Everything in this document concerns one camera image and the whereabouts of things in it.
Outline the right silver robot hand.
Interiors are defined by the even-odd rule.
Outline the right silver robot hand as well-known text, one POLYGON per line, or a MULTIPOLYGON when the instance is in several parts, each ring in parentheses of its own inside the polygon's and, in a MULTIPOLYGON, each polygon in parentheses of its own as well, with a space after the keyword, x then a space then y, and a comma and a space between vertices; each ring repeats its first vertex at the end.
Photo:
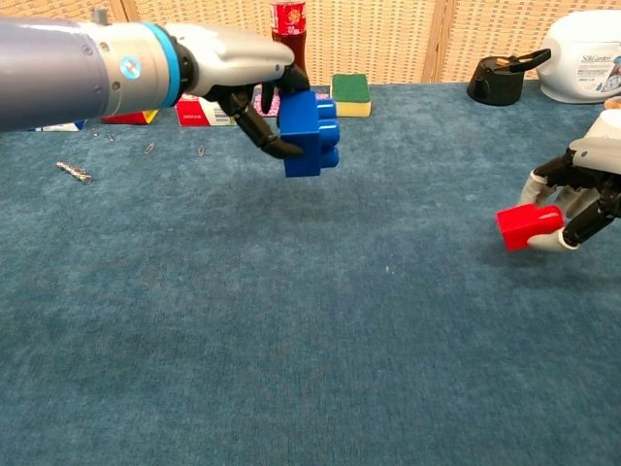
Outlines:
POLYGON ((554 205, 568 220, 563 227, 527 240, 548 252, 574 251, 620 217, 620 110, 606 109, 565 152, 533 169, 519 203, 554 205))

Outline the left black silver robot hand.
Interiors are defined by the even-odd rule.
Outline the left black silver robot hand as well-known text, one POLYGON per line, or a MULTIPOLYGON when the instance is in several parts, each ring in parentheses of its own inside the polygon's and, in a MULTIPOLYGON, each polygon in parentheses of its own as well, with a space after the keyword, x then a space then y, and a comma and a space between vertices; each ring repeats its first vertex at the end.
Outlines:
POLYGON ((185 93, 217 103, 268 155, 284 160, 304 154, 275 134, 252 105, 258 85, 264 112, 270 110, 275 90, 286 94, 310 88, 290 47, 229 26, 169 22, 164 30, 191 57, 192 75, 185 93))

